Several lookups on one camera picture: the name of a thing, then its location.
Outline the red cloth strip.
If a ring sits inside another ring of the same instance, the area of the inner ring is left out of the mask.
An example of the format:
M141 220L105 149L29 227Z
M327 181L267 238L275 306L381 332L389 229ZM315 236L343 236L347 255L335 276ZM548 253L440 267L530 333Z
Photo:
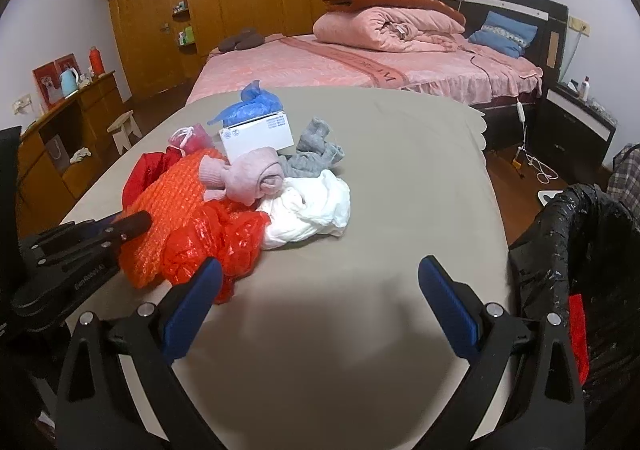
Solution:
M122 189L122 208L130 207L137 197L157 181L171 166L183 157L175 147L167 147L164 152L148 152L134 165Z

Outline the black headboard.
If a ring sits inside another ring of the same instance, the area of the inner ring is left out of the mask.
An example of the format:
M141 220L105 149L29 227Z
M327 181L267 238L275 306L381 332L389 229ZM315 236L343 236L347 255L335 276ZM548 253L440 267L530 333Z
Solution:
M560 80L565 50L568 7L551 0L439 0L466 18L465 35L469 36L484 24L489 12L494 12L524 24L536 26L533 43L524 56L544 70L544 85Z

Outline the light blue kettle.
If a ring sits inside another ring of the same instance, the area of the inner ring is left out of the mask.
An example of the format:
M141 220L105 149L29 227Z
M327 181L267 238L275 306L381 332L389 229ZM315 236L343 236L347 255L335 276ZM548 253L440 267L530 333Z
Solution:
M64 98L67 98L78 91L79 74L74 67L68 67L61 72L60 86Z

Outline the pink drawstring pouch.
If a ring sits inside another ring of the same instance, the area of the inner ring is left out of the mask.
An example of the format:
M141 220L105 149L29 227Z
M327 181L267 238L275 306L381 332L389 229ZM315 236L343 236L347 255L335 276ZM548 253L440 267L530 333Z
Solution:
M210 148L213 146L212 137L205 131L200 123L195 125L180 127L168 139L170 147L178 149L183 155Z

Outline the brown folded blanket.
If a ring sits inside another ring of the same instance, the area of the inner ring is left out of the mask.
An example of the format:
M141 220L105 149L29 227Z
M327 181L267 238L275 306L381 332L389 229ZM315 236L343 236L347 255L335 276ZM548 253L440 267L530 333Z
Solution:
M466 25L465 17L439 0L322 0L326 10L331 12L357 13L371 7L398 7L412 10L434 10L447 15L459 25Z

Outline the plaid cloth covered chair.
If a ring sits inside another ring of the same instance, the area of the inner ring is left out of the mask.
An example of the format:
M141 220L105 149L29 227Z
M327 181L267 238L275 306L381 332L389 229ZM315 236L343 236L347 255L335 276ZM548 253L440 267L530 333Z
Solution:
M640 219L640 145L628 144L613 158L606 193Z

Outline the orange bubble wrap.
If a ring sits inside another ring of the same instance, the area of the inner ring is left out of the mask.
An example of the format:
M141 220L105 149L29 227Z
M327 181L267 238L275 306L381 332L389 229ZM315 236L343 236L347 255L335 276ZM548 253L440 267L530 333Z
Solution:
M120 268L134 288L143 289L158 278L167 237L186 225L204 203L205 187L198 178L198 167L204 155L224 160L224 155L214 148L183 155L130 207L122 209L122 218L142 211L150 213L152 218L150 229L126 242L119 255Z

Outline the grey sock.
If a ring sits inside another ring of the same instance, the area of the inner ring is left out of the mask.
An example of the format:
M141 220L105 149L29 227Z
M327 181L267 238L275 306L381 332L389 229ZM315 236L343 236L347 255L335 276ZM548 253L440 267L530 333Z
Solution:
M341 146L326 139L331 128L326 121L312 118L300 134L293 155L280 155L279 162L285 177L318 177L324 170L342 161Z

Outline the white cardboard box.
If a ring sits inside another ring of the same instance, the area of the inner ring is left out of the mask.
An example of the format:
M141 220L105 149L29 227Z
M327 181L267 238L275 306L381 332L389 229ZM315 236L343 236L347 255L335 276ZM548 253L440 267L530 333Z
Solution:
M271 147L279 151L294 145L288 117L283 111L223 127L219 137L229 162L257 148Z

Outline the black nightstand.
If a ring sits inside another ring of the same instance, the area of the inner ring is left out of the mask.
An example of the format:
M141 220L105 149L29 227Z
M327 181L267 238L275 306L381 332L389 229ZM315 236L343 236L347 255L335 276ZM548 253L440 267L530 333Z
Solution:
M595 183L616 125L562 85L549 85L537 106L529 149L567 184Z

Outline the blue pillow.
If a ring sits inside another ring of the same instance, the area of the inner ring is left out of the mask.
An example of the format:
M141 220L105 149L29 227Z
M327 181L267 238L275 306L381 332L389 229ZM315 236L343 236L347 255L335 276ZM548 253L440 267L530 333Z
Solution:
M484 24L469 37L473 44L483 45L503 55L518 58L536 38L538 28L490 10Z

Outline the red plastic bag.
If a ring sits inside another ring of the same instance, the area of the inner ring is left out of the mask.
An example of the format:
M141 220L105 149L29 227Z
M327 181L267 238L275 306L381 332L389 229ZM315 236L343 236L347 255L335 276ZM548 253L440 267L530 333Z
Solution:
M269 215L254 207L229 199L205 202L185 226L167 237L160 274L172 285L182 285L207 257L213 257L222 268L215 303L227 303L235 281L253 271L270 223Z

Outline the pink sock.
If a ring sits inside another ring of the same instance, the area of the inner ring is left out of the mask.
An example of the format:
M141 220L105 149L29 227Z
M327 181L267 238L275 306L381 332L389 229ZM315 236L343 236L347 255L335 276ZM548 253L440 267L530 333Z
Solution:
M271 147L248 151L231 163L204 155L198 178L205 186L205 202L227 198L246 207L277 195L284 183L279 156Z

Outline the white plastic bag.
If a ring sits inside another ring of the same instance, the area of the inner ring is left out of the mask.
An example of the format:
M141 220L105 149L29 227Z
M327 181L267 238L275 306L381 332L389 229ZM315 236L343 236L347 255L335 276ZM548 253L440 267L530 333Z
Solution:
M330 170L317 177L285 177L277 196L262 199L257 210L270 218L262 239L264 250L314 236L339 238L350 220L350 188Z

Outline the blue plastic bag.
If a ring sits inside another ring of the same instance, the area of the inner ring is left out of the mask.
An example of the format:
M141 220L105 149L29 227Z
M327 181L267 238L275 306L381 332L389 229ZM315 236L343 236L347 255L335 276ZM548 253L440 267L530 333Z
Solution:
M208 125L218 122L223 127L231 127L247 121L265 117L283 110L280 98L260 86L258 80L247 84L240 93L240 100L220 111L215 118L208 120Z

